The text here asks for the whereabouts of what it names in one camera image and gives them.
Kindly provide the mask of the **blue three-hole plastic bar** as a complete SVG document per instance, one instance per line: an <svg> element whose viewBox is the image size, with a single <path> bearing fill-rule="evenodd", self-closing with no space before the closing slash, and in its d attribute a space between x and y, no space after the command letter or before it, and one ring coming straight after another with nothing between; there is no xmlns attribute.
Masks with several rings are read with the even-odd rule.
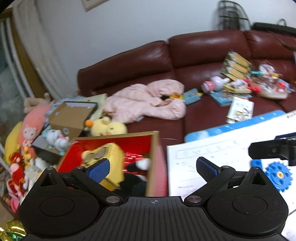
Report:
<svg viewBox="0 0 296 241"><path fill-rule="evenodd" d="M250 161L250 167L255 171L262 170L262 161L261 159L254 159Z"/></svg>

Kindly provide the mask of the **yellow toy block with eyes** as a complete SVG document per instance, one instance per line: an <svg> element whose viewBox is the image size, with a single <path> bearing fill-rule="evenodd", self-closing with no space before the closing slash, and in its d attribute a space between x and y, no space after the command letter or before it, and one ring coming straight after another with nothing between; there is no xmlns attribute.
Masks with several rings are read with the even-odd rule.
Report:
<svg viewBox="0 0 296 241"><path fill-rule="evenodd" d="M114 191L124 180L124 151L115 143L108 143L81 154L81 165L89 178L106 189Z"/></svg>

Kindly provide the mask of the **white assembly instruction sheet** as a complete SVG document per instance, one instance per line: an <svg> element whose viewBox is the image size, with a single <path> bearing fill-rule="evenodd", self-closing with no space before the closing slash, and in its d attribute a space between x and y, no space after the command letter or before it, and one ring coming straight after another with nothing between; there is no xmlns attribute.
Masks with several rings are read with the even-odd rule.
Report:
<svg viewBox="0 0 296 241"><path fill-rule="evenodd" d="M230 166L236 173L226 190L219 191L202 205L188 205L189 221L211 221L220 233L235 240L244 238L281 240L285 224L295 220L295 166L287 160L261 159L262 170L250 167L251 143L274 140L276 136L295 133L295 112L214 137L169 146L169 194L184 201L207 182L196 169L204 157L215 165ZM265 170L270 163L281 162L292 173L292 184L279 192Z"/></svg>

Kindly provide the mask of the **yellow plush duck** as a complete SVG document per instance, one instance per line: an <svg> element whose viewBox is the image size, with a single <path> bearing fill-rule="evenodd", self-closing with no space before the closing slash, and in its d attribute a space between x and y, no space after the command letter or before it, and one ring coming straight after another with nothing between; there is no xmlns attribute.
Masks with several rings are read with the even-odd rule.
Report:
<svg viewBox="0 0 296 241"><path fill-rule="evenodd" d="M97 120L86 120L85 126L89 128L93 137L121 135L127 133L127 127L124 123L111 121L107 116Z"/></svg>

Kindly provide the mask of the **red open-top box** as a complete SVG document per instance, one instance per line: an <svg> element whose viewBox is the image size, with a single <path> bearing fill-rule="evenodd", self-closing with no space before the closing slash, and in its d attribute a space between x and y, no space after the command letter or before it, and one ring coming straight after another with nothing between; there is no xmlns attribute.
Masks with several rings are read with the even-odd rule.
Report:
<svg viewBox="0 0 296 241"><path fill-rule="evenodd" d="M62 157L57 171L70 172L78 166L88 167L90 162L107 158L110 161L110 173L101 184L112 191L123 181L126 153L142 155L150 160L145 195L167 196L167 167L158 131L75 138Z"/></svg>

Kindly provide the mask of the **white booklet with letters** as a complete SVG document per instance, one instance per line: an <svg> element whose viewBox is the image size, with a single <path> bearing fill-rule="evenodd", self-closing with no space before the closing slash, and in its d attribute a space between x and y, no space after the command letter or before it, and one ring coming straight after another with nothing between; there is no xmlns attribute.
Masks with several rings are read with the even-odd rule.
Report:
<svg viewBox="0 0 296 241"><path fill-rule="evenodd" d="M253 116L254 102L234 97L226 116L227 123L250 120Z"/></svg>

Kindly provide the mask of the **tray of assorted toys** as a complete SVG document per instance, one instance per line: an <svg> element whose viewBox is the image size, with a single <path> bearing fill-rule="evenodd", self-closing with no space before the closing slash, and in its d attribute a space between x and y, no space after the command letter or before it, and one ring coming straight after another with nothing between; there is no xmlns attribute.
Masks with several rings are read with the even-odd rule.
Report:
<svg viewBox="0 0 296 241"><path fill-rule="evenodd" d="M280 80L273 66L261 64L258 70L249 71L248 77L248 88L255 94L269 99L287 99L287 84Z"/></svg>

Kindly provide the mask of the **blue picture book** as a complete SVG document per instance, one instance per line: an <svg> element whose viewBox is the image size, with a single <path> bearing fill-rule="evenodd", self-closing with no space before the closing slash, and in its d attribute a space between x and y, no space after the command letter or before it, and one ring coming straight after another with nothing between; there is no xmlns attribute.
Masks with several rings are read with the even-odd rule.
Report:
<svg viewBox="0 0 296 241"><path fill-rule="evenodd" d="M234 97L249 99L252 97L250 94L233 94L227 91L215 91L208 94L220 107L230 106Z"/></svg>

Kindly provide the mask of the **pink plush doll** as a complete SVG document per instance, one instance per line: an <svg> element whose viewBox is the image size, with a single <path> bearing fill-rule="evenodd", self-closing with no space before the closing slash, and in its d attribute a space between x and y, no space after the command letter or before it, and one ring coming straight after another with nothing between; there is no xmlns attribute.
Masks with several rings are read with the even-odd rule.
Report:
<svg viewBox="0 0 296 241"><path fill-rule="evenodd" d="M28 153L32 158L37 157L32 146L32 142L40 134L46 121L45 114L50 110L50 108L50 104L38 105L30 111L23 120L18 136L18 143L22 151L24 151L24 147L28 147Z"/></svg>

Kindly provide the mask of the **pink padded jacket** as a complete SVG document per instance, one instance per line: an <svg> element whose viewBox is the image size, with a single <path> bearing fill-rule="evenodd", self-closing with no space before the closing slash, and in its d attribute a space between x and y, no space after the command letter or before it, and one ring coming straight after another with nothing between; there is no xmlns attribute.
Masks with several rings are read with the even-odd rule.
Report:
<svg viewBox="0 0 296 241"><path fill-rule="evenodd" d="M184 88L184 84L173 79L133 84L107 97L104 111L113 121L124 124L145 116L179 120L186 114L186 104L175 97L181 96Z"/></svg>

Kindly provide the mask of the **teal small box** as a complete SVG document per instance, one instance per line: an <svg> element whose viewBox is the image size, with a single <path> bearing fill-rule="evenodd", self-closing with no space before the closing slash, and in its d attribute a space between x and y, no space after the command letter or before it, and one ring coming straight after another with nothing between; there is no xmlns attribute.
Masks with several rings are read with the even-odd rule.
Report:
<svg viewBox="0 0 296 241"><path fill-rule="evenodd" d="M196 88L190 89L183 94L184 102L186 105L199 101L202 96L203 93L198 92Z"/></svg>

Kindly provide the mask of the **dark red leather sofa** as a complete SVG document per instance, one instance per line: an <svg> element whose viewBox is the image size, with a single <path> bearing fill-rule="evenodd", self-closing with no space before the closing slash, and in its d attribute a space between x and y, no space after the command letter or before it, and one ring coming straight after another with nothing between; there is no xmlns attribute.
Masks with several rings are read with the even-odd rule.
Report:
<svg viewBox="0 0 296 241"><path fill-rule="evenodd" d="M161 79L178 80L185 90L200 88L219 75L229 51L252 63L273 66L281 77L295 85L295 37L261 31L221 30L190 33L156 41L126 51L78 71L83 96L112 95L132 84L149 84ZM164 147L184 142L185 135L226 123L228 109L211 97L190 104L181 120L145 117L127 125L130 133L159 131Z"/></svg>

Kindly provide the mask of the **stack of yellow books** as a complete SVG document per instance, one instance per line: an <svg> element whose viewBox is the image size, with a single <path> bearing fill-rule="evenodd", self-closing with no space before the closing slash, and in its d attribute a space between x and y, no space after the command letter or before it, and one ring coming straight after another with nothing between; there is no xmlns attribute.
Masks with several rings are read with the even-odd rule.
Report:
<svg viewBox="0 0 296 241"><path fill-rule="evenodd" d="M221 74L232 81L245 79L252 64L236 52L229 51L224 59Z"/></svg>

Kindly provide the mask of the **pink white toy figure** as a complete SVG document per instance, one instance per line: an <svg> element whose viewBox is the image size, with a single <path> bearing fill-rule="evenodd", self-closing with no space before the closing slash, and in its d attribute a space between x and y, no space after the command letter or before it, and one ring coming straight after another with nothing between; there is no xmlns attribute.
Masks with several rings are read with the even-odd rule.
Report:
<svg viewBox="0 0 296 241"><path fill-rule="evenodd" d="M201 85L201 89L204 93L211 93L220 91L225 84L230 82L230 78L221 78L219 76L213 76L209 81L205 81Z"/></svg>

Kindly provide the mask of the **black electric fan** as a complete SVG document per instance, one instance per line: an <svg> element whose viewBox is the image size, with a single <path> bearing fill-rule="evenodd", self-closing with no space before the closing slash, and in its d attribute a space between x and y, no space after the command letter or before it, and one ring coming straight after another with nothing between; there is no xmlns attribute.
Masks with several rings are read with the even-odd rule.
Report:
<svg viewBox="0 0 296 241"><path fill-rule="evenodd" d="M218 1L215 29L250 30L251 22L244 8L235 1Z"/></svg>

